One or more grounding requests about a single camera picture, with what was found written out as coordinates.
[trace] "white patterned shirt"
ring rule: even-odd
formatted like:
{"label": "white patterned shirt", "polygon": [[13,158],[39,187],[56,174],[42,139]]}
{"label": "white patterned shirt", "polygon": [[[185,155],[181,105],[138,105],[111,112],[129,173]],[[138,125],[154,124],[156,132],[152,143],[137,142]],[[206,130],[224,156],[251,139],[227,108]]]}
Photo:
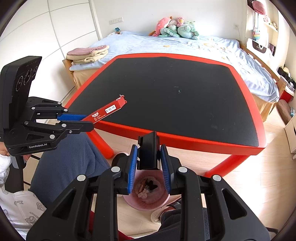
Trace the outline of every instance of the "white patterned shirt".
{"label": "white patterned shirt", "polygon": [[26,239],[32,225],[46,208],[30,191],[10,193],[4,183],[9,174],[10,156],[0,155],[0,206],[17,232]]}

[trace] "stack of folded blankets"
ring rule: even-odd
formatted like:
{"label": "stack of folded blankets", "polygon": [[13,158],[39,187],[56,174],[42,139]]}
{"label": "stack of folded blankets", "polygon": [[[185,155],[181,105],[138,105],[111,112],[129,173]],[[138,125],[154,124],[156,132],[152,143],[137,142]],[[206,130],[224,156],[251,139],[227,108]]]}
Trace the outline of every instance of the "stack of folded blankets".
{"label": "stack of folded blankets", "polygon": [[94,63],[108,54],[108,45],[93,48],[76,48],[67,53],[66,59],[73,60],[72,64]]}

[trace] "barcode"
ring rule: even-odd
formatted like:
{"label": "barcode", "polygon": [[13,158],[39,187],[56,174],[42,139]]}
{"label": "barcode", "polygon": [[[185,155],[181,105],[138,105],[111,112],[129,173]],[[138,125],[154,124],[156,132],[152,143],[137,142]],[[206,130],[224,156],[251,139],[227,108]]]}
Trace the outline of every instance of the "barcode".
{"label": "barcode", "polygon": [[115,105],[112,105],[110,106],[109,108],[105,109],[106,113],[108,114],[109,112],[113,111],[113,110],[116,110],[116,106]]}

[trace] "red table edge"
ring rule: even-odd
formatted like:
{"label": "red table edge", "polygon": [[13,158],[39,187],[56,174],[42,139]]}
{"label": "red table edge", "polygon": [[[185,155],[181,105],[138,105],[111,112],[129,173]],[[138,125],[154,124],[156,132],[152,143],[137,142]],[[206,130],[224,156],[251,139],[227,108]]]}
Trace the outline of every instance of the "red table edge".
{"label": "red table edge", "polygon": [[[195,56],[190,56],[190,55],[171,54],[171,53],[136,53],[136,54],[118,55],[118,56],[114,57],[113,59],[111,59],[109,62],[107,62],[105,65],[103,65],[100,69],[98,69],[78,89],[78,91],[72,96],[72,98],[69,100],[69,102],[66,104],[65,107],[68,109],[70,107],[70,105],[74,102],[74,100],[85,90],[85,88],[115,60],[117,60],[119,58],[153,58],[153,57],[169,57],[169,58],[175,58],[175,59],[204,62],[204,63],[208,63],[208,64],[218,64],[218,65],[223,65],[223,66],[228,67],[230,69],[231,73],[233,74],[233,76],[235,77],[236,82],[239,85],[241,92],[242,92],[242,94],[246,100],[246,103],[249,107],[249,111],[252,116],[255,130],[257,133],[259,145],[258,145],[258,147],[251,147],[251,146],[221,143],[221,142],[208,141],[208,140],[183,137],[183,136],[177,136],[177,135],[158,132],[157,134],[160,137],[161,143],[165,143],[167,146],[181,148],[181,149],[240,155],[240,156],[244,156],[244,157],[248,157],[249,155],[257,155],[266,147],[265,129],[264,129],[263,121],[261,119],[261,115],[259,113],[258,107],[256,105],[256,102],[254,101],[254,98],[253,98],[251,92],[249,91],[247,85],[245,84],[245,82],[243,81],[243,79],[241,78],[239,73],[235,70],[235,68],[233,66],[231,66],[229,64],[225,64],[222,62],[218,62],[218,61],[210,60],[210,59],[206,59],[206,58],[201,58],[201,57],[195,57]],[[143,135],[143,134],[147,134],[150,132],[149,130],[144,130],[144,129],[130,127],[130,126],[124,126],[124,125],[115,124],[115,123],[111,123],[111,122],[107,122],[107,121],[103,121],[103,120],[96,123],[95,127],[98,129],[101,129],[103,131],[107,131],[107,132],[110,132],[113,134],[117,134],[120,136],[132,138],[132,139],[137,139],[138,135]],[[237,158],[237,160],[238,160],[239,164],[241,164],[244,161],[244,160],[242,161],[242,159],[239,157]]]}

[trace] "light wood flooring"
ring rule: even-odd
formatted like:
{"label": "light wood flooring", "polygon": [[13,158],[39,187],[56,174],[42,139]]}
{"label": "light wood flooring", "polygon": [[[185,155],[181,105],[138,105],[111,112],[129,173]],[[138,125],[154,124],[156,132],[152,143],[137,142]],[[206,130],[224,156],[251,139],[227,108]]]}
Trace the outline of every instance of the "light wood flooring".
{"label": "light wood flooring", "polygon": [[[249,157],[224,177],[265,226],[277,229],[284,225],[296,205],[296,161],[292,160],[284,126],[274,108],[264,123],[268,142],[265,150]],[[115,154],[129,153],[132,145],[137,143],[136,140],[97,131]],[[168,147],[168,152],[178,157],[183,166],[201,175],[229,156],[171,147]],[[30,158],[24,169],[25,181],[31,181],[37,164],[38,161]],[[126,235],[158,230],[159,225],[150,221],[150,214],[133,209],[118,197],[118,229]]]}

